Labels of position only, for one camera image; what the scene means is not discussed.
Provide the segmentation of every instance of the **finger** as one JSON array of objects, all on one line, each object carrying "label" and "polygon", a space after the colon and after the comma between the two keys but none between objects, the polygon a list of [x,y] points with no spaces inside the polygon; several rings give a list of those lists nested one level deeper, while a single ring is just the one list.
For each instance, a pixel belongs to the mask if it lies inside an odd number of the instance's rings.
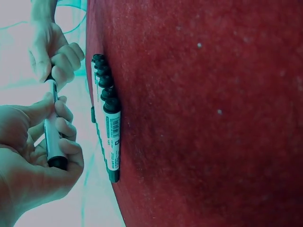
[{"label": "finger", "polygon": [[31,127],[28,129],[28,133],[33,139],[33,142],[35,143],[44,133],[44,123],[41,122],[40,124]]},{"label": "finger", "polygon": [[75,126],[62,117],[58,117],[55,122],[56,129],[62,133],[67,139],[76,141],[77,130]]},{"label": "finger", "polygon": [[31,51],[28,51],[28,55],[29,55],[29,62],[30,62],[31,68],[32,68],[34,74],[36,74],[36,60],[35,60],[35,57],[33,56]]},{"label": "finger", "polygon": [[40,82],[44,82],[52,68],[45,41],[43,39],[35,40],[30,48],[30,52],[35,59],[34,67],[36,75],[39,77]]},{"label": "finger", "polygon": [[64,104],[66,104],[66,102],[67,102],[67,97],[66,97],[66,96],[60,96],[60,97],[58,98],[58,100],[64,102]]},{"label": "finger", "polygon": [[84,159],[80,144],[62,138],[59,140],[59,147],[61,148],[62,152],[68,156],[68,171],[82,172],[84,168]]},{"label": "finger", "polygon": [[73,120],[73,114],[72,112],[69,110],[69,108],[65,105],[65,103],[61,100],[58,100],[55,103],[55,110],[56,113],[59,117],[62,117],[64,119],[66,119],[69,122],[72,122]]},{"label": "finger", "polygon": [[78,44],[71,43],[70,47],[75,51],[75,53],[78,56],[78,58],[80,59],[80,61],[84,59],[85,55],[84,55],[82,49],[79,47]]},{"label": "finger", "polygon": [[13,105],[14,108],[21,110],[28,116],[29,128],[41,123],[53,110],[53,95],[47,93],[45,98],[30,106]]},{"label": "finger", "polygon": [[77,56],[76,52],[69,46],[69,45],[65,45],[63,47],[61,47],[56,54],[64,54],[68,61],[71,64],[71,67],[74,71],[80,69],[81,67],[81,63],[80,63],[80,59]]},{"label": "finger", "polygon": [[71,82],[74,77],[74,70],[65,54],[57,54],[52,57],[52,76],[61,89],[66,83]]}]

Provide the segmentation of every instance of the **barcode label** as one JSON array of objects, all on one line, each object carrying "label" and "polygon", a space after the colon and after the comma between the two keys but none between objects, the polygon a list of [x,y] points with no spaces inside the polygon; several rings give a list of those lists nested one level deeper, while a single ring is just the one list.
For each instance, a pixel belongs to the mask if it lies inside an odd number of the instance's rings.
[{"label": "barcode label", "polygon": [[111,138],[115,138],[119,136],[120,133],[120,117],[112,119],[111,121]]},{"label": "barcode label", "polygon": [[109,170],[115,171],[119,169],[119,147],[120,147],[120,121],[121,114],[108,114],[106,116],[106,136],[107,136],[107,151],[108,159],[107,166]]}]

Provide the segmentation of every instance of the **fabric texture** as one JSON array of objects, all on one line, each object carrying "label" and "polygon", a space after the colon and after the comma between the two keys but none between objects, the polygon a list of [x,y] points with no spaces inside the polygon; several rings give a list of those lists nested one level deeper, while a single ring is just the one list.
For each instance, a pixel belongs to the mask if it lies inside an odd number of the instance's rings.
[{"label": "fabric texture", "polygon": [[303,226],[303,2],[89,0],[127,227]]}]

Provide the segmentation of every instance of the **marker barrel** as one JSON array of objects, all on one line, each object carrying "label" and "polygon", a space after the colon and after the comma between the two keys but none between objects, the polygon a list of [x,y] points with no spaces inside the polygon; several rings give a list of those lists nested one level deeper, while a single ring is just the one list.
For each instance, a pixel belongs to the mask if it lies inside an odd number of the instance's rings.
[{"label": "marker barrel", "polygon": [[120,177],[120,122],[121,106],[118,98],[108,98],[103,106],[106,124],[105,153],[107,159],[108,176],[112,183],[119,181]]},{"label": "marker barrel", "polygon": [[[98,91],[97,94],[102,93],[103,89],[108,88],[108,87],[113,87],[114,81],[113,78],[109,75],[102,75],[98,74],[99,76],[99,82],[98,82]],[[104,139],[105,136],[105,124],[104,124],[104,113],[102,109],[101,99],[97,103],[97,116],[96,116],[96,121],[98,122],[98,129],[100,132],[100,138],[101,140]],[[104,143],[102,143],[102,154],[104,155]]]},{"label": "marker barrel", "polygon": [[[108,99],[108,98],[116,98],[116,91],[113,87],[107,87],[105,89],[102,90],[102,93],[101,93],[101,96],[100,96],[100,103],[101,103],[101,106],[103,107],[104,104],[105,104],[105,101]],[[107,167],[107,160],[109,159],[109,154],[108,152],[104,152],[104,162],[106,164],[106,167]]]},{"label": "marker barrel", "polygon": [[[53,77],[50,75],[45,83],[49,85],[49,91],[53,94],[53,102],[58,100],[57,84]],[[59,147],[59,139],[62,135],[55,127],[57,114],[55,110],[44,120],[44,132],[47,151],[47,163],[49,167],[56,167],[62,170],[67,170],[67,156],[61,151]]]}]

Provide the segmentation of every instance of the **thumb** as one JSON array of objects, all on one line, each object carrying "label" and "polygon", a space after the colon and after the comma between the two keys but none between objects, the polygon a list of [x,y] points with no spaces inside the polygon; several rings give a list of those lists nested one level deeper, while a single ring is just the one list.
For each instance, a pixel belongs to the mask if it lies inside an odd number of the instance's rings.
[{"label": "thumb", "polygon": [[30,106],[14,105],[13,107],[18,108],[28,116],[28,124],[29,128],[31,128],[41,123],[52,112],[54,109],[53,95],[48,92],[40,102]]},{"label": "thumb", "polygon": [[47,44],[44,39],[38,38],[34,41],[30,50],[32,57],[35,59],[33,67],[40,82],[44,82],[47,76],[51,73],[51,60],[47,53]]}]

